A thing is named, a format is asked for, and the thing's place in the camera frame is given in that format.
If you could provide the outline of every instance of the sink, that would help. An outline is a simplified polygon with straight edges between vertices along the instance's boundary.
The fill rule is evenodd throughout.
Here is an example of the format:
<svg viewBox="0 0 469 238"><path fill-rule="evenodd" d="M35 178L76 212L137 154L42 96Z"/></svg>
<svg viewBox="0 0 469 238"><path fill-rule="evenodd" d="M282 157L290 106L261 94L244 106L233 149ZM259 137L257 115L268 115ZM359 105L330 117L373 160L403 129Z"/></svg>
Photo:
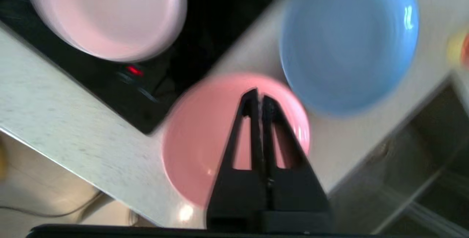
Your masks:
<svg viewBox="0 0 469 238"><path fill-rule="evenodd" d="M336 232L469 237L469 118L446 81L331 191Z"/></svg>

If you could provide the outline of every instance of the speckled countertop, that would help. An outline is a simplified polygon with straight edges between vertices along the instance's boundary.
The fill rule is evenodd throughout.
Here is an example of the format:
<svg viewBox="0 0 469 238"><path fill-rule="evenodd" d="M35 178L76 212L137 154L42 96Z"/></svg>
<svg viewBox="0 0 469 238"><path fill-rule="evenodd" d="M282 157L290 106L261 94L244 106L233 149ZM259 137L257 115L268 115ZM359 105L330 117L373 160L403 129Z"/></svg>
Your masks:
<svg viewBox="0 0 469 238"><path fill-rule="evenodd" d="M413 66L397 91L370 111L348 119L309 114L313 139L309 159L326 191L448 76L467 108L469 73L451 71L445 58L448 36L469 25L467 3L419 0L421 31ZM283 0L273 4L211 74L251 71L285 81L277 48L284 4ZM0 130L159 225L203 228L204 212L181 198L164 174L164 123L151 136L143 135L3 25L0 65Z"/></svg>

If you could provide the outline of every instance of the red object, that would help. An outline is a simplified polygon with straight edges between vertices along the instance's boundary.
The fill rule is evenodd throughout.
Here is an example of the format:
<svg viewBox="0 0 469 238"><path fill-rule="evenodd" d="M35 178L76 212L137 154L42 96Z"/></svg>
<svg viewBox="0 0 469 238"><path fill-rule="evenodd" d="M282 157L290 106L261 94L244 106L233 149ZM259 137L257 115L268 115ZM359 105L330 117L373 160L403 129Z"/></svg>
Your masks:
<svg viewBox="0 0 469 238"><path fill-rule="evenodd" d="M144 72L137 69L135 66L127 66L127 70L129 70L130 73L132 73L135 76L144 76Z"/></svg>
<svg viewBox="0 0 469 238"><path fill-rule="evenodd" d="M171 184L191 203L206 208L219 161L229 138L241 96L257 88L279 102L305 153L310 149L308 116L288 87L278 81L248 73L207 78L195 85L173 106L163 140L163 164ZM233 168L251 169L250 122L241 124ZM275 134L277 165L285 167L281 155L282 134Z"/></svg>
<svg viewBox="0 0 469 238"><path fill-rule="evenodd" d="M466 36L462 44L461 62L466 68L469 67L469 35Z"/></svg>

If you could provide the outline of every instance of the pink bowl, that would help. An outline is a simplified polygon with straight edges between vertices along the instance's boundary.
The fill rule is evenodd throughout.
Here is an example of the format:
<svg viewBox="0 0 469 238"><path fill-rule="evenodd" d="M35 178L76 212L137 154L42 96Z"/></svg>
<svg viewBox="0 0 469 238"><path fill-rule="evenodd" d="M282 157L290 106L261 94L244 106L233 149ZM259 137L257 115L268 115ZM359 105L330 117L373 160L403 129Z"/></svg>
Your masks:
<svg viewBox="0 0 469 238"><path fill-rule="evenodd" d="M116 62L161 53L181 32L187 0L32 0L42 20L81 51Z"/></svg>
<svg viewBox="0 0 469 238"><path fill-rule="evenodd" d="M253 88L280 103L303 151L308 153L308 118L286 86L265 76L244 73L206 79L177 102L168 117L163 142L163 163L169 180L183 197L200 207L206 208L209 201L241 96ZM234 168L250 169L249 142L249 121L245 120ZM274 143L277 165L285 167L281 142Z"/></svg>

